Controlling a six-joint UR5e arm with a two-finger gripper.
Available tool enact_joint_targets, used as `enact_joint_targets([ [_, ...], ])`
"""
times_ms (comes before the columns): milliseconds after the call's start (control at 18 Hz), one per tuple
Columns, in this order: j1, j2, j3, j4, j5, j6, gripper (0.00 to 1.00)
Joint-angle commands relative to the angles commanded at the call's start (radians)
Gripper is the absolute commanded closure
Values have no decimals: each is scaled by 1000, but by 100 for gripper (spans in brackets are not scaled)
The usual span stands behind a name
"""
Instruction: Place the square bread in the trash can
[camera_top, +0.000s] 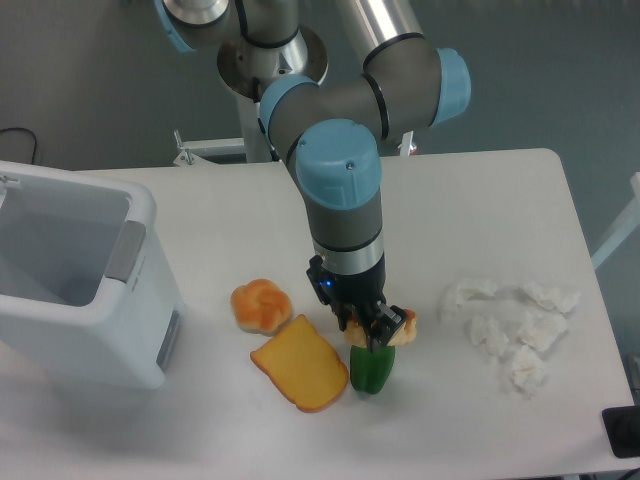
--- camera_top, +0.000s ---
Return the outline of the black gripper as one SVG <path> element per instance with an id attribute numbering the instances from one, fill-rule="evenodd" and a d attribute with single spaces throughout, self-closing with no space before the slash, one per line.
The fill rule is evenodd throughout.
<path id="1" fill-rule="evenodd" d="M 364 272 L 342 275 L 325 269 L 322 258 L 315 255 L 306 274 L 319 301 L 332 308 L 341 331 L 346 330 L 354 313 L 359 320 L 370 320 L 368 348 L 386 347 L 406 323 L 403 309 L 385 304 L 385 256 Z"/>

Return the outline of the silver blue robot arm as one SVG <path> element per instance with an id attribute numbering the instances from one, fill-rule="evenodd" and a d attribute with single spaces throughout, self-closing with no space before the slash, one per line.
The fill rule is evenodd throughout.
<path id="1" fill-rule="evenodd" d="M 341 326 L 358 322 L 373 350 L 407 320 L 383 293 L 378 146 L 463 113 L 471 79 L 456 51 L 428 45 L 408 2 L 341 1 L 338 10 L 362 71 L 326 88 L 325 46 L 296 2 L 156 3 L 178 50 L 217 48 L 221 79 L 247 104 L 248 159 L 282 161 L 303 197 L 319 301 Z"/>

